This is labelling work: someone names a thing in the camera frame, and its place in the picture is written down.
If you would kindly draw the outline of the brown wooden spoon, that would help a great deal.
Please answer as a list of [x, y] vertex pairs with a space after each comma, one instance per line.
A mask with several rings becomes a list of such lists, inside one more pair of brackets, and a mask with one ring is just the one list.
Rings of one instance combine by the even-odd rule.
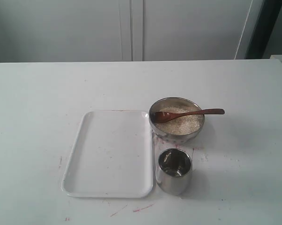
[[191, 115], [224, 115], [224, 109], [214, 108], [214, 109], [204, 109], [193, 112], [183, 112], [183, 113], [169, 113], [169, 112], [154, 112], [150, 114], [150, 119], [153, 123], [166, 123], [184, 116]]

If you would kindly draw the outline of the steel bowl of rice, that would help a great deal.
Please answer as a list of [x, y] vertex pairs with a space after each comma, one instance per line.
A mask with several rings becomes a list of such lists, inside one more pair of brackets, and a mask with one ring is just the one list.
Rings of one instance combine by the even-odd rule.
[[[153, 103], [149, 109], [149, 114], [155, 112], [185, 113], [199, 111], [200, 109], [197, 104], [188, 99], [168, 97]], [[194, 139], [200, 133], [204, 122], [204, 115], [184, 116], [166, 123], [155, 123], [149, 118], [153, 133], [164, 141], [177, 144]]]

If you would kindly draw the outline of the stainless steel cup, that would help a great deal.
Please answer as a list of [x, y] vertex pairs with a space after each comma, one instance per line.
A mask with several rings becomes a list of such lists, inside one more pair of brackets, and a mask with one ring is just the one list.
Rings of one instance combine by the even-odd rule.
[[166, 193], [180, 195], [192, 178], [192, 159], [185, 151], [170, 148], [162, 151], [155, 169], [158, 186]]

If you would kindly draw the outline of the white rectangular plastic tray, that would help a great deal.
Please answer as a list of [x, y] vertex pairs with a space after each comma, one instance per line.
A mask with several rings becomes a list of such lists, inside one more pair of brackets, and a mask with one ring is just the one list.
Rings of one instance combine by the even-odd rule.
[[99, 110], [81, 121], [61, 188], [80, 198], [142, 198], [153, 188], [147, 112]]

